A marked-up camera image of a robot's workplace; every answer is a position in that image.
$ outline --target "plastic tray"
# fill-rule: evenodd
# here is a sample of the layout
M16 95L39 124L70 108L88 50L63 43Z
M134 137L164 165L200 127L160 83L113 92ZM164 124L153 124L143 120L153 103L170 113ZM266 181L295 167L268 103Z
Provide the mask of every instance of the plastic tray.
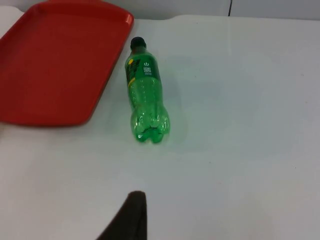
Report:
M32 6L0 39L0 121L85 123L133 22L129 12L99 0Z

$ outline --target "soda bottle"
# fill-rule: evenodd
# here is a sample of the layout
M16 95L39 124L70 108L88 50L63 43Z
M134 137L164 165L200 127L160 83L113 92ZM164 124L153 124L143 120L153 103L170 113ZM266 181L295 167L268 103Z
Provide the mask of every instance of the soda bottle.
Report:
M162 84L155 57L142 37L131 40L131 54L125 62L128 95L132 107L131 129L139 142L159 143L170 131L163 104Z

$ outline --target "wall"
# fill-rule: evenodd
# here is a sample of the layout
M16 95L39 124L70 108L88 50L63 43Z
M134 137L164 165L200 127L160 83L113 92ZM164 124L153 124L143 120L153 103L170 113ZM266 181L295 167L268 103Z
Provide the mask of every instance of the wall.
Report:
M25 11L39 2L43 1L0 0L0 5L15 6ZM128 10L138 19L168 19L183 14L227 16L230 6L230 0L107 0L107 2Z
M231 16L320 20L320 0L233 0Z

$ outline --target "dark object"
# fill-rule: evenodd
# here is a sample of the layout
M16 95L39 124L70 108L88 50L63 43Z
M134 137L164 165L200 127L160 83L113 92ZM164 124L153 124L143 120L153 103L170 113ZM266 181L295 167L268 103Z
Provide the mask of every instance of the dark object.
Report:
M147 240L147 200L142 191L131 192L97 240Z
M85 123L133 22L128 11L100 0L32 6L0 39L0 122Z
M136 36L131 40L131 44L130 44L131 50L135 49L136 47L145 47L145 48L147 47L145 40L140 36Z

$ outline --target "bottle cap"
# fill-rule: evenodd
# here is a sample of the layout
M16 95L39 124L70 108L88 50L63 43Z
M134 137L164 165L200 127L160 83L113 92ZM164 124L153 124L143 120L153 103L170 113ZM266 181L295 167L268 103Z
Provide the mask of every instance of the bottle cap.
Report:
M130 44L131 50L136 47L145 47L145 48L147 47L145 40L140 36L136 36L131 40L131 44Z

